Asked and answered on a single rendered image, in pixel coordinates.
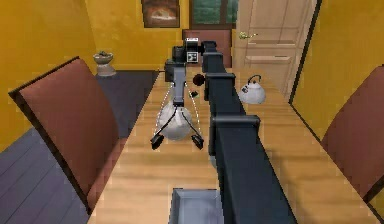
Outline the brown dining chair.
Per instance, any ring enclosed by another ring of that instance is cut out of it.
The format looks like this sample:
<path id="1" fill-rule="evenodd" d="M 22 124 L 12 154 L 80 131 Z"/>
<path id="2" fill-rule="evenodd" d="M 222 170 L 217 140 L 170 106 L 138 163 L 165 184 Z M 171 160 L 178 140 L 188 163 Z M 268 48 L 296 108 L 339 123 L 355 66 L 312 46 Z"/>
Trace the brown dining chair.
<path id="1" fill-rule="evenodd" d="M 365 202 L 384 187 L 384 64 L 350 96 L 321 145 Z"/>
<path id="2" fill-rule="evenodd" d="M 126 140 L 86 62 L 76 56 L 9 92 L 92 213 Z"/>
<path id="3" fill-rule="evenodd" d="M 232 31 L 231 30 L 196 30 L 184 29 L 182 38 L 198 38 L 199 41 L 215 41 L 217 50 L 223 54 L 223 63 L 226 68 L 232 67 Z"/>

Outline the white round vase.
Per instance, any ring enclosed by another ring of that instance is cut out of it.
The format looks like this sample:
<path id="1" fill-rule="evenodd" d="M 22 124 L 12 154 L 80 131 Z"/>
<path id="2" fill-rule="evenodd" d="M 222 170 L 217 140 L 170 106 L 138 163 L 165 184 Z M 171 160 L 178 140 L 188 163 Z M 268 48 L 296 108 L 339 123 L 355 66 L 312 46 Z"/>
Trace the white round vase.
<path id="1" fill-rule="evenodd" d="M 157 125 L 161 128 L 164 124 L 167 123 L 168 119 L 172 116 L 174 110 L 172 102 L 168 102 L 162 109 L 160 116 L 157 120 Z M 167 139 L 178 141 L 186 137 L 190 131 L 191 127 L 189 124 L 192 122 L 192 116 L 188 109 L 185 107 L 178 107 L 176 109 L 175 116 L 171 119 L 168 125 L 161 132 Z"/>

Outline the grey pot house plant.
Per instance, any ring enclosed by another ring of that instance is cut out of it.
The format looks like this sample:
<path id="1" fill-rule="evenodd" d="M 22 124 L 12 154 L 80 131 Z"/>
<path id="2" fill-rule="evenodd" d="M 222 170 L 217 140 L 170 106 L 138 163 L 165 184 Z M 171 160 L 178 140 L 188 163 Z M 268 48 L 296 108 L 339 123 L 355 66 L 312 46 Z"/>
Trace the grey pot house plant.
<path id="1" fill-rule="evenodd" d="M 114 55 L 105 51 L 100 51 L 93 55 L 93 59 L 97 65 L 97 75 L 108 77 L 116 74 L 116 70 L 110 65 Z"/>

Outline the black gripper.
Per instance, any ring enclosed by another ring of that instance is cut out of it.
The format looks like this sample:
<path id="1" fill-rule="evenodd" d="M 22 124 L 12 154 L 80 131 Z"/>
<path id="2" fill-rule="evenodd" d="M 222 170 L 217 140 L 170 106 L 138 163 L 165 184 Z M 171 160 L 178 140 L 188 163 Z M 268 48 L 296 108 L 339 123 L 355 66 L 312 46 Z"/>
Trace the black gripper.
<path id="1" fill-rule="evenodd" d="M 163 142 L 164 136 L 161 132 L 168 126 L 168 124 L 175 117 L 177 112 L 177 107 L 174 107 L 172 114 L 168 117 L 166 122 L 161 125 L 160 118 L 163 114 L 163 109 L 165 107 L 165 101 L 168 99 L 169 95 L 172 95 L 173 105 L 179 106 L 180 113 L 185 122 L 188 124 L 189 129 L 192 131 L 191 140 L 195 146 L 201 150 L 204 146 L 204 139 L 201 135 L 200 127 L 195 127 L 193 125 L 193 118 L 188 118 L 186 112 L 188 109 L 185 107 L 185 93 L 188 93 L 189 96 L 192 96 L 192 93 L 189 90 L 186 82 L 186 55 L 185 48 L 183 46 L 174 46 L 172 49 L 172 58 L 167 59 L 164 65 L 165 71 L 165 81 L 172 82 L 169 85 L 168 91 L 166 92 L 164 99 L 162 101 L 160 111 L 156 118 L 156 129 L 151 142 L 151 147 L 153 150 L 156 150 Z"/>

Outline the brown framed picture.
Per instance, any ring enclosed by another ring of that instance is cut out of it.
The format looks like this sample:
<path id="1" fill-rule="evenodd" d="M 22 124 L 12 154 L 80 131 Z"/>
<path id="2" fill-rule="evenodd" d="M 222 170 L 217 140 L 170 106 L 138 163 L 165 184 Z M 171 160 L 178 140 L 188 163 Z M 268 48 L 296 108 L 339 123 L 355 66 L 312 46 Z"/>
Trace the brown framed picture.
<path id="1" fill-rule="evenodd" d="M 179 0 L 141 0 L 145 28 L 179 28 Z"/>

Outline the long wooden dining table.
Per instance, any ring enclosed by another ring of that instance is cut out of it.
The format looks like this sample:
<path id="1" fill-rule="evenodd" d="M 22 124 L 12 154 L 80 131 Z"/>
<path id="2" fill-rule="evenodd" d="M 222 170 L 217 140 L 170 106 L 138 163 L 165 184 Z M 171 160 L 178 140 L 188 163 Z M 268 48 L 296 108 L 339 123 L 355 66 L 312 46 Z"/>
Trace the long wooden dining table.
<path id="1" fill-rule="evenodd" d="M 260 138 L 298 224 L 381 224 L 269 78 L 266 101 L 245 110 L 261 119 Z M 184 139 L 152 150 L 167 91 L 157 78 L 89 224 L 167 224 L 175 188 L 213 189 L 208 153 Z"/>

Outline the grey metal tray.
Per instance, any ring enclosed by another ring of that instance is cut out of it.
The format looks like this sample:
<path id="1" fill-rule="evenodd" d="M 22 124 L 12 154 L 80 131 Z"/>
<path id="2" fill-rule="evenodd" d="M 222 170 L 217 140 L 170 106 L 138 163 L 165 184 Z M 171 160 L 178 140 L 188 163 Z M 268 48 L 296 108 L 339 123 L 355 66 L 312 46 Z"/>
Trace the grey metal tray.
<path id="1" fill-rule="evenodd" d="M 174 188 L 168 224 L 224 224 L 220 192 Z"/>

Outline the dark framed window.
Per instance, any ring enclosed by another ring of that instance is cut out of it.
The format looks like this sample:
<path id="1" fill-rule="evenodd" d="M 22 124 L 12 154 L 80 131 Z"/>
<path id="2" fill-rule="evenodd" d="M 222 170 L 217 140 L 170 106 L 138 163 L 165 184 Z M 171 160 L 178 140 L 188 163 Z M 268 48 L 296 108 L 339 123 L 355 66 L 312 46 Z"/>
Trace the dark framed window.
<path id="1" fill-rule="evenodd" d="M 234 29 L 239 0 L 189 0 L 190 29 Z"/>

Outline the beige panelled room door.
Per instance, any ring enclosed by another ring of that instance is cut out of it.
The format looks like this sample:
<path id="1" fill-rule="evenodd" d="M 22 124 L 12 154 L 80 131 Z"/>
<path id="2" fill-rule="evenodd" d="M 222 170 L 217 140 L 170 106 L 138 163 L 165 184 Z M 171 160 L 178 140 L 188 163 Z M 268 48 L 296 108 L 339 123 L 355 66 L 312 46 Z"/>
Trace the beige panelled room door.
<path id="1" fill-rule="evenodd" d="M 239 0 L 232 66 L 267 76 L 288 98 L 317 0 Z M 239 33 L 258 35 L 241 40 Z"/>

